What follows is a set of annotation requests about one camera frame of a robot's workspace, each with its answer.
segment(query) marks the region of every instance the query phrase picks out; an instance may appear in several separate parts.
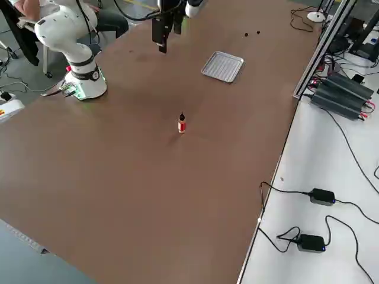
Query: silver tray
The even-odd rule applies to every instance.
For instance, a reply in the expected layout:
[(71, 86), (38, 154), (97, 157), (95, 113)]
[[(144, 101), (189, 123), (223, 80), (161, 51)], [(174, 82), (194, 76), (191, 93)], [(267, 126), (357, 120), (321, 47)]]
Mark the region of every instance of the silver tray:
[(240, 57), (216, 51), (204, 65), (201, 73), (227, 83), (232, 83), (243, 62), (244, 60)]

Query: black cable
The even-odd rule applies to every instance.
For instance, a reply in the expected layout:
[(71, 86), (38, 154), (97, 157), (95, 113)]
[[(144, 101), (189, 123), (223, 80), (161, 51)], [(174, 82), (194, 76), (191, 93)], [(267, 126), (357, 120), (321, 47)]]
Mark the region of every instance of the black cable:
[(375, 63), (371, 66), (358, 66), (358, 65), (355, 65), (354, 63), (349, 63), (349, 62), (342, 62), (340, 63), (340, 65), (351, 65), (351, 66), (356, 66), (356, 67), (360, 67), (360, 68), (364, 68), (364, 69), (371, 69), (371, 68), (375, 68), (377, 67), (379, 64), (379, 61), (378, 59), (375, 61)]
[(348, 138), (347, 138), (345, 132), (343, 131), (341, 125), (339, 125), (339, 123), (337, 122), (337, 120), (334, 118), (334, 116), (333, 116), (329, 111), (327, 111), (327, 110), (324, 109), (324, 108), (321, 108), (321, 109), (324, 110), (324, 111), (326, 111), (327, 114), (329, 114), (329, 116), (333, 119), (334, 123), (335, 123), (335, 124), (337, 125), (337, 127), (340, 129), (340, 131), (341, 131), (341, 133), (342, 133), (342, 135), (343, 135), (343, 137), (344, 137), (344, 139), (345, 139), (345, 141), (346, 141), (346, 144), (348, 145), (348, 148), (349, 148), (349, 150), (350, 150), (350, 153), (352, 154), (352, 157), (353, 157), (354, 160), (355, 160), (356, 165), (359, 167), (359, 169), (360, 169), (362, 175), (366, 178), (367, 182), (368, 182), (368, 183), (371, 185), (371, 187), (377, 192), (377, 194), (379, 194), (378, 189), (377, 189), (377, 188), (375, 187), (375, 185), (370, 181), (370, 179), (368, 178), (368, 176), (366, 175), (366, 173), (363, 171), (363, 169), (362, 169), (360, 163), (358, 162), (358, 159), (356, 158), (356, 156), (355, 156), (355, 154), (354, 154), (354, 151), (353, 151), (353, 149), (352, 149), (351, 146), (350, 146), (350, 142), (349, 142), (349, 140), (348, 140)]
[(84, 17), (84, 21), (85, 21), (85, 24), (86, 24), (86, 26), (87, 26), (88, 35), (89, 35), (89, 44), (91, 44), (91, 43), (92, 43), (92, 37), (91, 37), (91, 29), (89, 28), (89, 24), (88, 24), (89, 18), (88, 18), (87, 15), (84, 13), (84, 11), (83, 11), (83, 7), (82, 7), (80, 1), (79, 1), (79, 0), (75, 0), (75, 1), (76, 1), (77, 5), (78, 5), (78, 7), (79, 7), (79, 10), (81, 10), (81, 13), (82, 13), (82, 15), (83, 15), (83, 17)]
[(164, 11), (164, 12), (158, 12), (154, 14), (154, 11), (153, 12), (150, 12), (148, 13), (146, 16), (142, 17), (142, 18), (135, 18), (135, 17), (132, 17), (132, 16), (129, 16), (127, 14), (124, 13), (124, 11), (120, 8), (120, 6), (118, 5), (117, 1), (116, 0), (113, 0), (114, 2), (114, 5), (117, 7), (117, 9), (120, 11), (120, 13), (127, 19), (129, 20), (132, 20), (132, 21), (146, 21), (146, 20), (151, 20), (153, 18), (156, 18), (158, 16), (162, 16), (162, 15), (165, 15), (165, 14), (169, 14), (171, 12), (174, 12), (176, 9), (178, 9), (183, 3), (184, 3), (184, 0), (179, 0), (179, 3), (177, 4), (177, 6), (171, 8), (171, 9), (168, 9), (167, 11)]
[(368, 105), (368, 103), (366, 103), (363, 106), (370, 109), (370, 111), (361, 111), (364, 114), (372, 114), (375, 111), (375, 105), (370, 106), (370, 105)]
[(343, 74), (345, 74), (345, 76), (346, 76), (347, 78), (351, 79), (351, 78), (349, 77), (349, 75), (346, 74), (345, 70), (344, 70), (342, 67), (341, 67), (341, 71), (343, 72)]
[[(302, 16), (299, 16), (299, 15), (296, 14), (296, 12), (312, 12), (312, 11), (307, 10), (309, 8), (314, 8), (314, 7), (313, 6), (308, 6), (308, 7), (303, 8), (303, 9), (292, 9), (291, 10), (291, 22), (290, 22), (290, 25), (291, 25), (292, 28), (294, 28), (295, 30), (298, 30), (298, 31), (306, 31), (307, 33), (312, 33), (313, 32), (313, 27), (310, 24), (304, 22), (304, 18)], [(295, 17), (301, 18), (301, 21), (303, 22), (303, 24), (306, 25), (307, 27), (309, 27), (310, 30), (308, 30), (306, 28), (297, 28), (297, 27), (293, 26), (293, 21), (295, 20)]]
[(355, 245), (356, 245), (356, 250), (355, 250), (355, 261), (357, 263), (357, 265), (362, 269), (362, 271), (366, 274), (366, 276), (369, 278), (369, 280), (371, 281), (372, 284), (375, 284), (373, 279), (371, 278), (371, 276), (367, 273), (367, 271), (363, 268), (363, 266), (359, 263), (359, 260), (358, 260), (358, 251), (359, 251), (359, 245), (358, 245), (358, 239), (356, 237), (356, 234), (354, 232), (354, 230), (352, 229), (352, 227), (350, 227), (348, 224), (346, 224), (345, 222), (342, 222), (341, 220), (333, 217), (333, 216), (330, 216), (330, 215), (327, 215), (325, 216), (325, 223), (326, 223), (326, 226), (327, 226), (327, 230), (329, 232), (329, 241), (325, 244), (325, 246), (328, 246), (330, 245), (330, 242), (332, 241), (332, 231), (330, 230), (330, 226), (329, 226), (329, 223), (327, 222), (327, 219), (328, 218), (331, 218), (331, 219), (334, 219), (335, 221), (337, 222), (340, 222), (341, 224), (345, 225), (346, 227), (348, 227), (353, 235), (354, 235), (354, 239), (355, 239)]
[[(293, 229), (298, 229), (298, 233), (296, 236), (294, 236), (292, 239), (288, 239), (288, 238), (283, 238), (284, 235), (288, 234), (290, 231), (292, 231)], [(269, 240), (269, 242), (277, 249), (278, 252), (280, 253), (286, 253), (288, 251), (288, 248), (290, 247), (290, 244), (291, 243), (296, 243), (296, 240), (298, 239), (299, 235), (300, 235), (300, 228), (299, 227), (292, 227), (290, 228), (287, 232), (283, 233), (283, 234), (280, 234), (277, 236), (277, 238), (279, 238), (280, 240), (286, 240), (288, 241), (288, 245), (287, 247), (285, 248), (285, 250), (280, 250), (280, 248), (278, 248), (276, 246), (276, 244), (274, 244), (274, 242), (270, 239), (270, 237), (264, 232), (264, 230), (262, 230), (260, 227), (258, 227), (258, 231), (260, 231), (266, 238), (267, 240)]]
[(264, 195), (263, 195), (263, 187), (262, 185), (267, 185), (270, 187), (270, 189), (273, 189), (275, 191), (278, 191), (278, 192), (282, 192), (282, 193), (298, 193), (298, 194), (303, 194), (303, 195), (309, 195), (308, 192), (304, 192), (304, 191), (282, 191), (280, 189), (277, 189), (275, 187), (273, 187), (272, 185), (270, 185), (268, 182), (261, 182), (261, 184), (259, 184), (259, 189), (261, 191), (261, 202), (262, 202), (262, 209), (265, 210), (265, 201), (264, 201)]
[(339, 202), (339, 203), (342, 203), (342, 204), (350, 204), (350, 205), (353, 205), (355, 207), (358, 208), (358, 210), (362, 213), (362, 215), (369, 221), (379, 225), (379, 222), (378, 221), (375, 221), (373, 219), (371, 219), (369, 216), (367, 216), (366, 214), (364, 214), (363, 210), (361, 209), (361, 207), (359, 207), (357, 204), (353, 203), (353, 202), (346, 202), (346, 201), (341, 201), (341, 200), (338, 200), (336, 199), (336, 202)]
[(303, 93), (303, 94), (301, 95), (301, 97), (302, 97), (302, 96), (306, 96), (306, 97), (308, 97), (308, 98), (310, 98), (310, 99), (313, 98), (313, 95), (311, 95), (311, 94), (309, 94), (309, 93)]
[(349, 69), (349, 68), (342, 68), (341, 69), (343, 70), (351, 70), (351, 71), (354, 71), (354, 72), (357, 72), (357, 74), (361, 75), (361, 76), (369, 76), (369, 75), (374, 75), (374, 74), (379, 74), (379, 72), (374, 72), (374, 73), (369, 73), (369, 74), (362, 74), (362, 73), (359, 73), (358, 71), (354, 70), (354, 69)]
[(379, 176), (378, 176), (378, 170), (379, 170), (379, 166), (377, 166), (377, 168), (374, 170), (374, 176), (379, 179)]

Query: black power adapter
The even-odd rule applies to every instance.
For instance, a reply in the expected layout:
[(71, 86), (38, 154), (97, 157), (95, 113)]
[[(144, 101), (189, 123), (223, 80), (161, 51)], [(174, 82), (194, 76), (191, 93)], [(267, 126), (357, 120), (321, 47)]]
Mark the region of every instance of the black power adapter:
[(323, 189), (314, 188), (308, 193), (310, 202), (320, 205), (332, 206), (336, 203), (334, 192), (324, 191)]
[(300, 251), (309, 253), (323, 253), (325, 251), (324, 238), (319, 235), (301, 234), (295, 242)]

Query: gray floor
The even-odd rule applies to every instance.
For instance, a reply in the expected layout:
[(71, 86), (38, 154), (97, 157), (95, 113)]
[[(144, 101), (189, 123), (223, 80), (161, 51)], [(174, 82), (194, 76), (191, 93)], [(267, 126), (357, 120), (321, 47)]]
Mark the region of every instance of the gray floor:
[[(150, 6), (155, 7), (154, 0), (144, 1)], [(111, 0), (103, 0), (104, 8), (114, 9)], [(142, 16), (150, 12), (149, 9), (142, 8), (133, 4), (127, 4), (122, 0), (118, 3), (123, 8), (123, 11), (132, 16)], [(18, 49), (18, 44), (15, 41), (11, 32), (1, 33), (8, 28), (7, 22), (0, 13), (0, 40), (8, 45), (13, 50)], [(114, 33), (105, 33), (105, 38), (101, 37), (102, 46), (114, 40)], [(8, 65), (7, 74), (15, 78), (22, 78), (28, 83), (31, 89), (41, 90), (55, 84), (66, 72), (66, 60), (59, 53), (50, 53), (49, 71), (52, 72), (53, 78), (48, 79), (43, 75), (42, 66), (35, 67), (30, 64), (21, 53), (17, 50), (19, 59), (11, 60)], [(0, 50), (0, 59), (6, 61), (7, 53)], [(10, 79), (5, 74), (0, 76), (0, 88), (2, 85), (17, 82), (18, 79)], [(12, 85), (1, 88), (3, 91), (13, 91), (17, 97), (28, 105), (35, 101), (40, 92), (24, 91), (22, 85)], [(53, 254), (38, 254), (25, 243), (22, 243), (15, 238), (0, 222), (0, 283), (1, 284), (95, 284), (93, 280), (88, 278), (76, 268), (64, 262), (59, 257)]]

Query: chair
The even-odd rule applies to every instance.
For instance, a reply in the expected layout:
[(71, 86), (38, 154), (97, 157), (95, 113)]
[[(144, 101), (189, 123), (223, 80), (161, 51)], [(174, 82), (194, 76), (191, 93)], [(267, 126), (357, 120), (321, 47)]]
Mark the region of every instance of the chair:
[[(26, 17), (19, 17), (18, 18), (18, 23), (17, 26), (19, 28), (26, 28), (27, 30), (30, 30), (33, 33), (36, 33), (34, 31), (34, 24), (37, 22), (29, 20)], [(47, 61), (49, 59), (49, 48), (43, 44), (43, 73), (46, 75), (48, 78), (52, 78), (53, 75), (47, 71)]]
[(15, 52), (9, 47), (9, 46), (6, 46), (1, 40), (0, 40), (0, 46), (3, 47), (3, 49), (5, 49), (8, 54), (13, 58), (13, 59), (18, 59), (18, 56), (17, 54), (15, 54)]

